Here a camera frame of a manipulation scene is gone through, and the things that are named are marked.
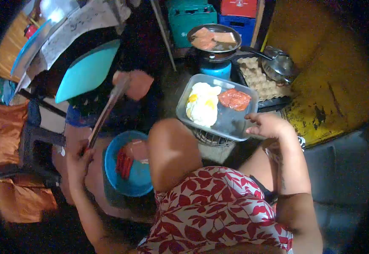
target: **fried egg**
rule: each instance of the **fried egg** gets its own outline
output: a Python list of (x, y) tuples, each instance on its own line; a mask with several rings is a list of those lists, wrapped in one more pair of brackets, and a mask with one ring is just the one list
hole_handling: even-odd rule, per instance
[(211, 87), (207, 83), (196, 83), (187, 99), (186, 115), (195, 124), (211, 127), (217, 121), (217, 95), (221, 87)]

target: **bare leg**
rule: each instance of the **bare leg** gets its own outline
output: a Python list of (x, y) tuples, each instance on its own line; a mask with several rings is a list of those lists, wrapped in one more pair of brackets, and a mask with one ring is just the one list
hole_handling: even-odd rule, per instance
[(149, 132), (149, 166), (156, 191), (166, 192), (203, 167), (198, 141), (179, 120), (163, 119)]
[(269, 159), (263, 147), (272, 142), (270, 139), (256, 149), (251, 157), (239, 168), (239, 171), (255, 177), (269, 191), (278, 190), (278, 164)]

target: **frying pan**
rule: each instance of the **frying pan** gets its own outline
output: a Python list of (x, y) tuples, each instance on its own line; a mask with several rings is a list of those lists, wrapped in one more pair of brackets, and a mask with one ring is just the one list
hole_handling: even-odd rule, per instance
[(230, 60), (233, 56), (236, 55), (238, 49), (241, 51), (255, 53), (258, 56), (268, 59), (270, 61), (272, 60), (271, 57), (263, 54), (262, 52), (254, 48), (251, 48), (248, 46), (241, 46), (242, 39), (241, 39), (240, 34), (233, 28), (220, 25), (220, 24), (205, 24), (205, 25), (196, 26), (187, 33), (187, 40), (190, 43), (192, 43), (192, 41), (195, 38), (193, 34), (196, 33), (198, 30), (200, 30), (203, 27), (207, 28), (211, 32), (233, 33), (235, 41), (237, 42), (236, 44), (219, 42), (212, 50), (204, 50), (204, 49), (195, 47), (198, 50), (200, 50), (202, 57), (208, 59), (210, 62), (223, 62), (226, 60)]

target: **woman's hand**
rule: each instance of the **woman's hand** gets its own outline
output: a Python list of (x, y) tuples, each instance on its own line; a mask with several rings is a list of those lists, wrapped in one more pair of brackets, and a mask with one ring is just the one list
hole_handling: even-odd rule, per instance
[(266, 138), (281, 138), (285, 135), (296, 135), (293, 126), (285, 119), (271, 113), (251, 113), (244, 117), (257, 125), (249, 127), (246, 132)]
[(84, 187), (84, 179), (87, 169), (95, 150), (87, 150), (83, 156), (81, 152), (86, 148), (88, 140), (79, 142), (78, 149), (75, 152), (68, 151), (66, 154), (67, 174), (69, 178), (69, 188), (78, 189)]

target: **green crate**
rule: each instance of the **green crate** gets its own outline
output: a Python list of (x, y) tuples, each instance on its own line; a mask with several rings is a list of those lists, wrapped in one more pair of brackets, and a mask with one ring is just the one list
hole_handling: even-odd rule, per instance
[(191, 47), (187, 33), (195, 26), (217, 23), (217, 12), (211, 4), (182, 5), (172, 8), (168, 14), (176, 48)]
[(187, 8), (188, 6), (195, 6), (201, 4), (208, 4), (208, 0), (167, 0), (165, 1), (165, 6), (170, 12), (173, 8)]

